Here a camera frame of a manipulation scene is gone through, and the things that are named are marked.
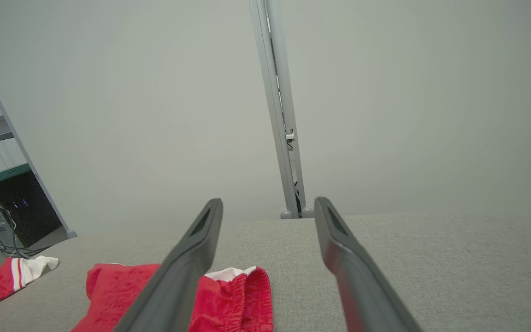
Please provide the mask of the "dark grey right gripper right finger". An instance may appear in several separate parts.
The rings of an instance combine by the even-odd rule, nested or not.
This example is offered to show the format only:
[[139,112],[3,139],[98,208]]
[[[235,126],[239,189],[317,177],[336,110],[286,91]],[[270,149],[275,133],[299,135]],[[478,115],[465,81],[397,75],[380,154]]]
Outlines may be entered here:
[[349,332],[421,332],[390,282],[331,200],[314,200],[322,259],[335,276]]

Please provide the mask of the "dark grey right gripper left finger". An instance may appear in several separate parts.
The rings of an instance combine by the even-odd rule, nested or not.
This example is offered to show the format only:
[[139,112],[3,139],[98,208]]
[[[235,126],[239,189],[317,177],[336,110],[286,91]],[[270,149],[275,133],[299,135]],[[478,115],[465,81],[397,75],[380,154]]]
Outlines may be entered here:
[[116,332],[187,332],[200,279],[212,267],[223,220],[210,199],[133,301]]

